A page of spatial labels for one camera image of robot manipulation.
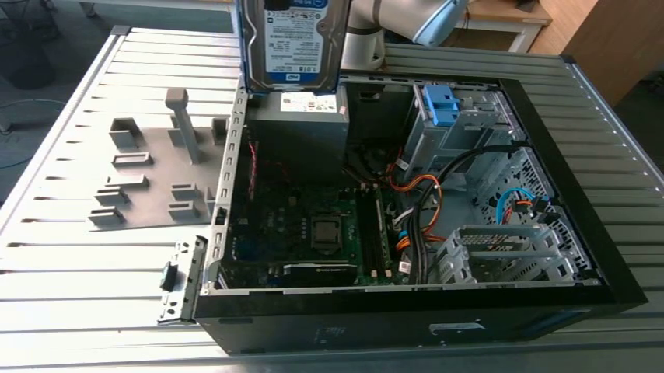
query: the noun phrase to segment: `white label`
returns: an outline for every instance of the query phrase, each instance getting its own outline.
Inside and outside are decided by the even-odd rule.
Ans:
[[[402,274],[409,274],[412,272],[412,264],[408,262],[398,262],[398,271]]]
[[[401,158],[397,159],[396,163],[397,163],[398,168],[402,169],[404,171],[406,171],[406,169],[408,169],[408,163],[404,162],[404,160]]]
[[[281,111],[297,111],[302,113],[336,113],[337,96],[316,96],[312,92],[282,93]]]
[[[545,24],[547,24],[547,20],[545,20],[545,19],[524,18],[524,19],[523,19],[523,22],[524,22],[524,23],[539,23],[539,24],[541,24],[541,25],[545,25]]]
[[[292,6],[282,12],[266,11],[267,72],[320,73],[324,36],[317,31],[328,7]],[[286,81],[298,82],[300,74],[288,74]]]

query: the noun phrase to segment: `sticker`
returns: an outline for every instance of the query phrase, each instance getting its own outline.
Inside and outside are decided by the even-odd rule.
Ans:
[[[545,19],[524,18],[523,22],[524,23],[537,23],[540,25],[545,25],[548,21]]]
[[[430,333],[437,336],[445,330],[473,330],[473,329],[487,329],[477,322],[446,322],[445,324],[429,324]]]
[[[408,262],[398,262],[398,271],[402,274],[409,274],[412,272],[412,264]]]
[[[324,36],[318,23],[328,14],[328,0],[293,0],[289,10],[265,12],[266,70],[286,74],[288,82],[308,80],[321,72]]]
[[[336,113],[337,96],[316,96],[312,92],[282,93],[281,111],[297,111],[302,113]]]
[[[401,158],[397,159],[396,163],[397,163],[398,168],[402,169],[404,171],[406,171],[406,169],[408,169],[408,163],[404,162],[404,160]]]

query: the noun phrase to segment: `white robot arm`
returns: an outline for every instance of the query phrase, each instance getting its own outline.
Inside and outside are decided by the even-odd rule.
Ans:
[[[376,70],[384,63],[384,30],[438,46],[463,17],[468,0],[353,0],[341,67]]]

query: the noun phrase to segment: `metal table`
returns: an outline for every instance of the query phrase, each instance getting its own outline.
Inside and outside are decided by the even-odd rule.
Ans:
[[[198,326],[158,328],[161,269],[206,226],[88,232],[91,189],[112,172],[110,120],[167,126],[167,87],[194,124],[230,113],[239,71],[227,34],[114,29],[0,210],[0,366],[127,371],[660,371],[664,354],[662,174],[573,64],[556,57],[392,45],[393,71],[521,80],[650,303],[519,344],[227,357]]]

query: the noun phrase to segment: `blue cable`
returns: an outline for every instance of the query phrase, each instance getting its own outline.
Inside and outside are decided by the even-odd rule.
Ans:
[[[28,159],[22,160],[20,162],[12,163],[11,165],[0,166],[0,169],[10,169],[14,166],[19,166],[23,163],[28,162],[31,159],[32,159],[32,157],[30,157]]]
[[[509,194],[512,192],[521,192],[529,200],[536,199],[536,195],[523,188],[509,188],[508,190],[505,190],[505,193],[503,193],[503,196],[500,196],[499,202],[496,204],[496,224],[500,224],[500,222],[503,221],[505,202],[508,201]]]

